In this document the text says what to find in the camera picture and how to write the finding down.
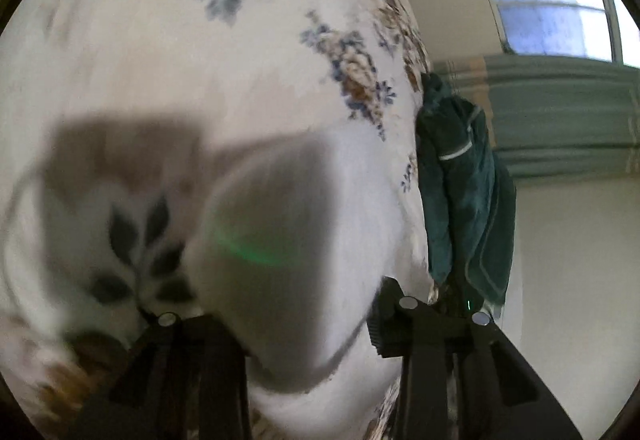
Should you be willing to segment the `white knit garment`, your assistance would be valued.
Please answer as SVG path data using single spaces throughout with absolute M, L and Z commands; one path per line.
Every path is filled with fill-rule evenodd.
M 247 350 L 250 405 L 283 439 L 360 439 L 399 377 L 366 319 L 384 278 L 425 298 L 420 205 L 365 122 L 264 142 L 216 180 L 183 261 Z

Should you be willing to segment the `dark green towel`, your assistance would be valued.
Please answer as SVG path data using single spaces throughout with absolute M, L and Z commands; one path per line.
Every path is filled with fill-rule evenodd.
M 514 253 L 514 182 L 491 148 L 482 108 L 434 73 L 422 86 L 416 154 L 428 270 L 465 310 L 500 308 Z

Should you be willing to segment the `green striped curtain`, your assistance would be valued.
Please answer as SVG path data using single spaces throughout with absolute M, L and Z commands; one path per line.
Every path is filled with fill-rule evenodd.
M 498 54 L 440 61 L 433 70 L 484 110 L 490 143 L 513 178 L 638 176 L 638 68 Z

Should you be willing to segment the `floral cream blanket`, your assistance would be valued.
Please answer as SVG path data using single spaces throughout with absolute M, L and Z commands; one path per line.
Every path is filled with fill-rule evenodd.
M 256 146 L 365 122 L 424 225 L 427 67 L 408 0 L 23 0 L 1 36 L 1 375 L 43 435 L 146 312 L 213 316 L 186 245 Z

